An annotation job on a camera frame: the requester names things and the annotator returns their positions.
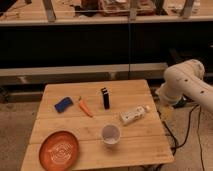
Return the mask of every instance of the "blue sponge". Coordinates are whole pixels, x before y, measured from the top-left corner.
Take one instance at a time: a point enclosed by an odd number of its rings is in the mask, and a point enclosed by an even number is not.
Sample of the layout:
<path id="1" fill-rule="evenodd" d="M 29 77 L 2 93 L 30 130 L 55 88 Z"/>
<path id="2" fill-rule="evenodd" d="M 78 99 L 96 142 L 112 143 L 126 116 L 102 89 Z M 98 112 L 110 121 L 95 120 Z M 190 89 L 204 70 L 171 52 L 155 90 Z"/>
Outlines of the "blue sponge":
<path id="1" fill-rule="evenodd" d="M 59 103 L 55 104 L 55 109 L 57 110 L 58 113 L 61 113 L 65 111 L 65 109 L 69 106 L 72 106 L 73 102 L 71 98 L 65 97 L 63 98 Z"/>

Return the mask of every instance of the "cup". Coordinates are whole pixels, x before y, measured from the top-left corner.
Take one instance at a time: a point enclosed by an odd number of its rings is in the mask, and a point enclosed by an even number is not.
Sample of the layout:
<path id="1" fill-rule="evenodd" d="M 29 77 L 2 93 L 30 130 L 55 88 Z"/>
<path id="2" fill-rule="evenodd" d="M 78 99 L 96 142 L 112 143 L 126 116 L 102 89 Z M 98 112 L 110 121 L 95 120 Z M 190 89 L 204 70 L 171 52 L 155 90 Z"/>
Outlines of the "cup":
<path id="1" fill-rule="evenodd" d="M 117 126 L 109 124 L 103 127 L 101 137 L 107 147 L 114 147 L 120 140 L 120 130 Z"/>

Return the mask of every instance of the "shelf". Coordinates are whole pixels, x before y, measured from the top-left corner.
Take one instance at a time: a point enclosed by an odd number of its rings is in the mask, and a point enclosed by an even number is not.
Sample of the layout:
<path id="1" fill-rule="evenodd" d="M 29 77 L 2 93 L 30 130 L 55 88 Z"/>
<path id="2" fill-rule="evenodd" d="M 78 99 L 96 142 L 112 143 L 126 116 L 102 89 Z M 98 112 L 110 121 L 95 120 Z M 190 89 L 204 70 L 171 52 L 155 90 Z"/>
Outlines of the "shelf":
<path id="1" fill-rule="evenodd" d="M 149 22 L 185 22 L 178 14 L 171 11 L 171 4 L 184 4 L 185 0 L 166 0 L 164 9 L 169 15 L 137 16 L 131 23 Z M 61 24 L 121 24 L 129 23 L 128 16 L 103 16 L 100 13 L 92 17 L 75 15 L 74 6 L 80 6 L 80 0 L 52 0 L 53 12 L 56 20 L 50 22 L 47 18 L 48 10 L 44 7 L 43 0 L 32 0 L 26 4 L 25 0 L 17 0 L 2 16 L 0 26 L 10 25 L 61 25 Z M 202 0 L 201 6 L 196 14 L 187 21 L 213 21 L 213 1 Z"/>

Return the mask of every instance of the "wooden table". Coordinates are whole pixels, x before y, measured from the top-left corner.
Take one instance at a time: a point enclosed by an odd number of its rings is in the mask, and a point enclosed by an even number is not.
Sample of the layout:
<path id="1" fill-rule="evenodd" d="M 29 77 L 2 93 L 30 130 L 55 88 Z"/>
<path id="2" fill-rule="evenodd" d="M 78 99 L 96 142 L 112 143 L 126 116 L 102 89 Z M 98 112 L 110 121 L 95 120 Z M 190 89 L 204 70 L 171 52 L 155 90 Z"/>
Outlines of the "wooden table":
<path id="1" fill-rule="evenodd" d="M 110 95 L 110 109 L 105 110 L 101 88 Z M 71 97 L 74 105 L 58 114 L 54 104 Z M 78 107 L 79 96 L 85 99 L 94 117 L 86 116 Z M 123 126 L 119 114 L 139 105 L 149 105 L 151 111 L 128 126 Z M 121 140 L 116 150 L 110 150 L 100 138 L 101 128 L 116 124 Z M 145 80 L 109 81 L 47 85 L 22 165 L 23 171 L 43 170 L 39 163 L 41 143 L 60 130 L 72 132 L 79 141 L 80 154 L 70 170 L 137 166 L 173 161 L 173 155 L 149 87 Z"/>

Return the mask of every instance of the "cable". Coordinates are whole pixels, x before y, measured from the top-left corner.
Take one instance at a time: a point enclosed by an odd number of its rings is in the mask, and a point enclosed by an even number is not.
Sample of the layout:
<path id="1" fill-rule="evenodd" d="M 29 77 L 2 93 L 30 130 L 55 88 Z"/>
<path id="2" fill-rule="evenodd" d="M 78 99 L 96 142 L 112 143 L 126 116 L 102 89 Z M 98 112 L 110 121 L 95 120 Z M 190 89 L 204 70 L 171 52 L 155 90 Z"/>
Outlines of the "cable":
<path id="1" fill-rule="evenodd" d="M 130 23 L 130 17 L 128 18 L 128 80 L 130 79 L 130 72 L 131 72 L 131 58 L 132 58 L 132 35 L 131 35 L 131 23 Z"/>
<path id="2" fill-rule="evenodd" d="M 166 122 L 163 121 L 164 126 L 165 126 L 166 129 L 169 131 L 170 136 L 173 138 L 173 141 L 174 141 L 174 143 L 175 143 L 175 146 L 174 146 L 174 147 L 171 147 L 171 149 L 174 150 L 173 155 L 175 155 L 176 150 L 177 150 L 178 148 L 181 148 L 181 147 L 183 147 L 183 146 L 186 144 L 187 139 L 188 139 L 188 136 L 189 136 L 190 127 L 191 127 L 191 116 L 192 116 L 193 111 L 194 111 L 198 106 L 199 106 L 199 105 L 195 105 L 195 106 L 189 111 L 187 132 L 186 132 L 185 139 L 184 139 L 184 141 L 183 141 L 183 143 L 182 143 L 181 145 L 179 145 L 177 138 L 174 136 L 174 134 L 172 133 L 172 131 L 169 129 L 169 127 L 167 126 Z M 154 171 L 160 171 L 162 167 L 163 167 L 163 164 L 159 164 L 159 165 L 154 169 Z"/>
<path id="3" fill-rule="evenodd" d="M 177 150 L 177 147 L 179 146 L 178 140 L 177 140 L 177 138 L 174 136 L 174 134 L 172 133 L 172 131 L 169 129 L 169 127 L 167 126 L 167 124 L 166 124 L 165 121 L 163 121 L 163 124 L 164 124 L 165 128 L 168 130 L 169 136 L 171 136 L 172 139 L 173 139 L 173 141 L 174 141 L 174 147 L 171 147 L 171 149 L 174 151 L 174 152 L 173 152 L 173 155 L 175 155 L 176 150 Z"/>
<path id="4" fill-rule="evenodd" d="M 191 116 L 192 116 L 192 113 L 193 111 L 198 107 L 199 105 L 195 105 L 189 112 L 189 118 L 188 118 L 188 128 L 187 128 L 187 132 L 186 132 L 186 136 L 185 136 L 185 139 L 183 141 L 183 143 L 179 146 L 176 147 L 176 149 L 178 148 L 181 148 L 183 147 L 185 144 L 186 144 L 186 141 L 188 139 L 188 136 L 189 136 L 189 131 L 190 131 L 190 127 L 191 127 Z"/>
<path id="5" fill-rule="evenodd" d="M 201 165 L 202 165 L 203 171 L 205 171 L 205 167 L 204 167 L 204 163 L 203 163 L 203 149 L 202 149 L 201 140 L 200 140 L 200 134 L 199 134 L 199 129 L 200 129 L 200 115 L 201 115 L 201 107 L 200 107 L 199 113 L 198 113 L 197 136 L 198 136 L 198 142 L 199 142 L 199 146 L 200 146 Z"/>

